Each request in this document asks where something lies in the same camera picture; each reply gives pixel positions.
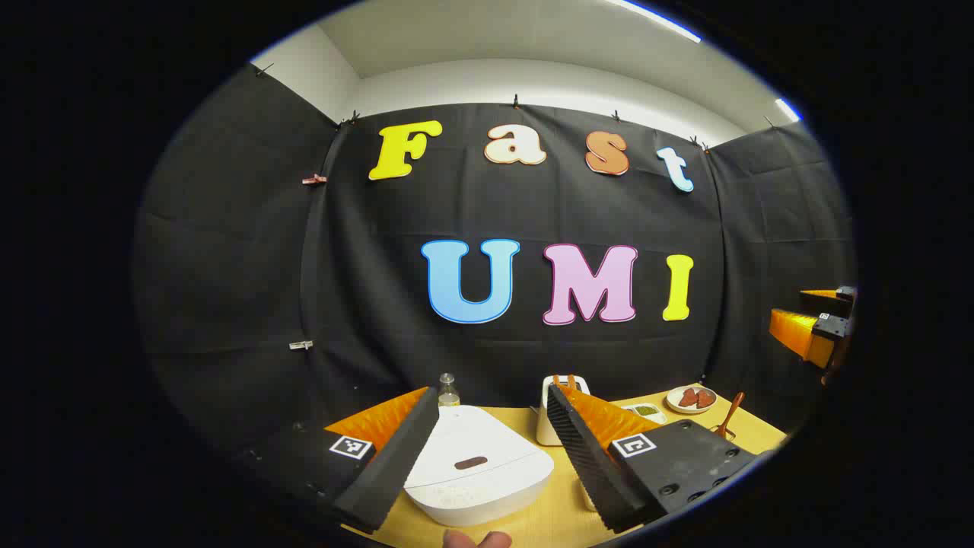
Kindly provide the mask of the black backdrop cloth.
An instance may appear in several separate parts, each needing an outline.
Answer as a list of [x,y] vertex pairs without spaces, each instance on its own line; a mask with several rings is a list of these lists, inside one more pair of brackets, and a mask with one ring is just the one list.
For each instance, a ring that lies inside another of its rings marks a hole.
[[167,146],[133,257],[149,360],[224,451],[442,372],[505,408],[550,374],[607,400],[703,381],[790,432],[821,384],[770,311],[856,278],[841,184],[799,124],[709,151],[542,105],[337,126],[251,67]]

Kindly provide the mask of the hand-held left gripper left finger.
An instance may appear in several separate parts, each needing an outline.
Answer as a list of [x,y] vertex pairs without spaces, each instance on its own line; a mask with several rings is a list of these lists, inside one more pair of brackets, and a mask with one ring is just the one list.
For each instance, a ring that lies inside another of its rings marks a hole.
[[323,425],[297,423],[243,452],[243,468],[302,521],[372,534],[439,419],[436,390],[422,387]]

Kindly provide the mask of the white toaster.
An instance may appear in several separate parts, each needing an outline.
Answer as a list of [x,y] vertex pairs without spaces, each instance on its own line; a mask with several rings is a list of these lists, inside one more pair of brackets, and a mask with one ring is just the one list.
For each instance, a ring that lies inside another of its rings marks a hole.
[[[536,412],[538,413],[538,419],[536,420],[536,441],[540,445],[548,445],[549,447],[555,447],[556,445],[562,445],[560,437],[558,437],[555,432],[551,422],[549,420],[549,412],[547,412],[547,406],[549,405],[549,386],[551,385],[551,377],[543,378],[542,385],[540,385],[540,404]],[[568,375],[567,377],[559,377],[561,387],[568,386]],[[575,375],[575,382],[577,382],[577,390],[581,390],[584,394],[590,394],[590,390],[587,381]]]

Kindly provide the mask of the white rice cooker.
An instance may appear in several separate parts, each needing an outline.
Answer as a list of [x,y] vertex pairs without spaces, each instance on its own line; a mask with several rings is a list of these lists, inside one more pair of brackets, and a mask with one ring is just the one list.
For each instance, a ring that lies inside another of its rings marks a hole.
[[404,490],[436,523],[479,526],[533,504],[554,469],[535,444],[476,406],[442,406]]

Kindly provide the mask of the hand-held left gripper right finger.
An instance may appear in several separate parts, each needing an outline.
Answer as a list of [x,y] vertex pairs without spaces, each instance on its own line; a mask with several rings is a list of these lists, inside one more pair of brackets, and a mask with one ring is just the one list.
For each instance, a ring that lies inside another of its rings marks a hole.
[[615,533],[680,512],[756,458],[695,421],[660,425],[561,384],[547,389],[546,413]]

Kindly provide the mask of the round white plate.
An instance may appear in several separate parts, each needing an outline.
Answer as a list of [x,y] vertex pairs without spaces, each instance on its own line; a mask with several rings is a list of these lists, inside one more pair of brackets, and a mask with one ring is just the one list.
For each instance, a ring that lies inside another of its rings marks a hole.
[[706,408],[706,409],[696,409],[696,406],[693,406],[692,408],[684,408],[684,406],[679,406],[679,401],[682,398],[683,392],[685,391],[686,388],[690,388],[690,387],[695,388],[696,391],[699,391],[700,389],[710,390],[710,389],[708,389],[706,387],[699,387],[699,386],[695,386],[695,385],[688,385],[688,386],[681,386],[681,387],[678,387],[678,388],[674,388],[665,397],[665,403],[669,406],[669,408],[671,408],[672,410],[674,410],[674,412],[676,412],[676,413],[682,413],[682,414],[699,414],[699,413],[705,413],[706,410],[709,410],[709,409],[713,408],[713,406],[715,406],[715,404],[717,402],[717,399],[718,399],[717,394],[716,394],[716,397],[717,397],[716,402],[713,403],[712,406],[710,406],[709,408]]

